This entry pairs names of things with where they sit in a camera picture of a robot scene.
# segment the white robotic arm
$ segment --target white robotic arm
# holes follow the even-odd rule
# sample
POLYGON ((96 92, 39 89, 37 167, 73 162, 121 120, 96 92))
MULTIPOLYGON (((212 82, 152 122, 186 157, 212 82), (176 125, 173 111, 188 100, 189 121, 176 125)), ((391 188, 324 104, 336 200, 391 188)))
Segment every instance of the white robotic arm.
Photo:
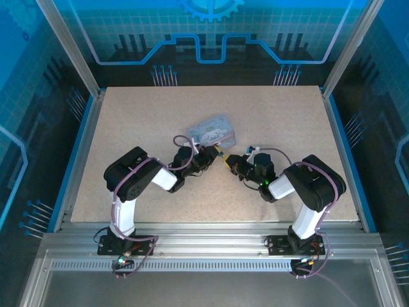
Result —
MULTIPOLYGON (((173 173, 165 168, 161 168, 160 171, 155 175, 155 177, 153 177, 151 182, 163 188, 163 190, 169 191, 177 181, 178 178, 173 173)), ((123 235, 128 237, 135 232, 134 213, 136 200, 137 198, 135 198, 134 200, 126 200, 124 202, 122 202, 119 198, 117 198, 116 200, 116 211, 114 215, 115 220, 111 221, 111 225, 109 226, 109 228, 111 229, 113 234, 121 239, 125 238, 123 235), (114 223, 116 223, 116 226, 119 228, 120 232, 123 235, 116 231, 114 223)))
MULTIPOLYGON (((280 200, 295 191, 293 185, 285 174, 280 175, 277 180, 273 181, 268 186, 268 190, 276 200, 280 200)), ((327 206, 325 206, 320 212, 317 212, 311 210, 304 203, 302 204, 297 219, 292 225, 293 231, 301 240, 306 240, 315 234, 315 227, 321 216, 324 214, 326 207, 327 206)))

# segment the ventilation slot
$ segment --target ventilation slot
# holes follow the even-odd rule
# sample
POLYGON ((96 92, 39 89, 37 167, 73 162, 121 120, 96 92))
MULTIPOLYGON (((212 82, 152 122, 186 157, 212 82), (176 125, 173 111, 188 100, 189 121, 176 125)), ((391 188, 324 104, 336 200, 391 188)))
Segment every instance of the ventilation slot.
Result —
MULTIPOLYGON (((52 263, 52 271, 111 271, 112 262, 116 260, 71 260, 59 259, 52 263)), ((134 260, 121 272, 132 271, 141 260, 134 260)), ((141 271, 151 272, 288 272, 291 271, 290 260, 207 260, 207 259, 148 259, 141 271)))

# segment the glass panel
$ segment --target glass panel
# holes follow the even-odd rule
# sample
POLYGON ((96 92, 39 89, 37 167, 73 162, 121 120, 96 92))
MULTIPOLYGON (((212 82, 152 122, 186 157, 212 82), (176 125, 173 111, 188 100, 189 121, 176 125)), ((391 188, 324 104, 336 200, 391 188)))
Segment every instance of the glass panel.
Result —
MULTIPOLYGON (((409 244, 408 15, 406 1, 384 2, 334 90, 353 160, 386 247, 409 244)), ((407 267, 402 268, 399 277, 406 275, 407 267)))
POLYGON ((177 74, 178 85, 322 85, 366 2, 56 4, 105 87, 176 85, 160 74, 177 74))
POLYGON ((0 297, 16 306, 89 93, 35 1, 4 1, 0 37, 0 297))
POLYGON ((331 260, 322 275, 334 283, 284 272, 140 272, 124 282, 108 272, 52 272, 42 306, 115 306, 119 297, 125 306, 382 306, 370 261, 331 260))

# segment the enclosure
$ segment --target enclosure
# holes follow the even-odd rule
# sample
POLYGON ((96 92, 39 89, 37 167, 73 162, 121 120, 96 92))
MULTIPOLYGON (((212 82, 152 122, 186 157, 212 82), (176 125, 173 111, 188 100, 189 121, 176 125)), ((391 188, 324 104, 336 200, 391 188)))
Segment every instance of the enclosure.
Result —
POLYGON ((405 0, 2 5, 2 306, 407 304, 405 0), (287 234, 298 195, 265 202, 217 158, 177 193, 138 197, 137 234, 159 240, 116 280, 93 241, 111 222, 105 169, 136 146, 167 164, 173 136, 220 114, 235 131, 224 154, 315 154, 345 179, 321 277, 295 279, 300 257, 264 245, 287 234))

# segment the blue trim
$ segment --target blue trim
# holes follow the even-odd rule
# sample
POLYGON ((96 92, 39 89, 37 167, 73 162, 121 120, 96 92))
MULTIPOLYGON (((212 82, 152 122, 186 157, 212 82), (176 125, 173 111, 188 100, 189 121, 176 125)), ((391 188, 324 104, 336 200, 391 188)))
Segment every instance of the blue trim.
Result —
POLYGON ((401 165, 402 149, 403 149, 403 146, 407 144, 408 142, 409 142, 409 134, 405 135, 397 144, 395 165, 396 165, 397 171, 399 172, 399 176, 402 179, 402 183, 405 186, 406 192, 409 194, 409 181, 401 165))
POLYGON ((141 61, 113 61, 113 62, 104 62, 101 61, 98 57, 98 55, 96 54, 96 50, 93 46, 93 44, 91 43, 91 39, 89 38, 84 25, 81 22, 81 19, 78 16, 77 11, 75 10, 75 7, 72 3, 72 0, 68 0, 68 3, 72 9, 72 13, 82 31, 82 35, 84 35, 85 41, 88 44, 88 47, 95 59, 95 61, 99 64, 99 65, 144 65, 147 61, 150 60, 150 58, 162 47, 162 46, 167 46, 167 45, 176 45, 176 39, 177 38, 193 38, 195 41, 195 47, 196 47, 196 60, 198 63, 200 64, 221 64, 224 63, 226 60, 226 53, 227 53, 227 40, 228 38, 231 37, 235 37, 235 38, 245 38, 245 43, 247 44, 256 44, 256 45, 260 45, 278 64, 313 64, 313 65, 320 65, 320 64, 324 64, 330 53, 331 50, 337 40, 337 37, 339 35, 339 33, 341 32, 341 29, 344 26, 346 17, 348 16, 352 4, 353 4, 354 0, 350 0, 347 8, 345 9, 345 12, 341 18, 341 21, 339 22, 339 25, 334 33, 334 36, 332 37, 329 46, 327 48, 327 51, 325 52, 325 55, 323 57, 322 60, 283 60, 280 59, 278 57, 278 55, 276 55, 274 53, 273 50, 271 50, 271 48, 266 44, 266 42, 264 42, 263 40, 253 40, 251 38, 251 33, 228 33, 225 34, 222 38, 222 46, 221 46, 221 50, 222 50, 222 54, 221 54, 221 58, 220 59, 202 59, 201 58, 201 46, 200 46, 200 39, 199 36, 197 36, 196 34, 191 34, 191 33, 178 33, 178 34, 171 34, 171 40, 169 41, 160 41, 159 43, 157 43, 154 48, 151 49, 151 51, 145 55, 145 57, 141 60, 141 61))
POLYGON ((87 106, 85 108, 84 116, 82 117, 82 121, 81 121, 81 124, 79 126, 77 137, 75 138, 75 143, 74 143, 74 146, 73 146, 72 151, 71 151, 70 160, 68 161, 68 165, 66 167, 63 182, 61 183, 61 188, 59 189, 59 192, 58 192, 56 205, 54 206, 54 210, 52 211, 52 215, 51 215, 51 219, 50 219, 50 223, 49 223, 49 227, 47 229, 47 232, 53 232, 54 227, 55 227, 55 225, 57 223, 58 214, 59 214, 59 211, 61 210, 61 206, 63 204, 63 199, 64 199, 66 187, 68 185, 68 180, 70 179, 72 168, 73 168, 73 165, 74 165, 74 161, 75 161, 75 158, 77 156, 79 144, 81 142, 82 135, 84 134, 85 124, 86 124, 86 122, 88 120, 89 112, 91 111, 92 100, 93 100, 93 97, 92 97, 92 95, 90 95, 89 99, 88 99, 87 106))
POLYGON ((362 186, 362 182, 360 181, 359 174, 358 174, 358 169, 357 166, 355 165, 355 161, 353 160, 352 156, 352 151, 351 148, 348 144, 348 139, 346 138, 345 130, 343 127, 343 124, 341 122, 341 117, 339 116, 338 108, 336 106, 335 100, 332 96, 332 94, 329 96, 329 101, 331 104, 331 108, 334 112, 334 117, 335 121, 337 123, 337 128, 339 130, 339 133, 341 135, 341 139, 343 141, 344 147, 345 147, 345 152, 346 152, 346 158, 348 160, 348 163, 350 164, 351 170, 352 170, 352 177, 353 180, 355 181, 355 185, 357 186, 357 191, 358 191, 358 196, 360 199, 360 202, 362 204, 362 210, 364 211, 364 218, 366 220, 366 223, 368 225, 368 230, 369 232, 377 232, 375 223, 372 218, 372 213, 371 209, 369 209, 369 204, 365 196, 364 192, 364 187, 362 186))
POLYGON ((23 159, 23 165, 20 168, 19 175, 17 176, 17 179, 15 180, 13 184, 12 191, 10 192, 6 205, 4 206, 3 211, 1 212, 1 216, 0 216, 0 231, 1 231, 1 228, 3 227, 4 222, 6 221, 6 217, 10 211, 10 207, 12 206, 17 190, 19 190, 21 180, 23 179, 24 173, 26 172, 26 169, 28 167, 28 158, 27 158, 26 147, 24 146, 24 143, 17 136, 12 134, 2 125, 0 125, 0 132, 3 133, 7 138, 10 139, 10 141, 15 143, 20 148, 21 156, 23 159))

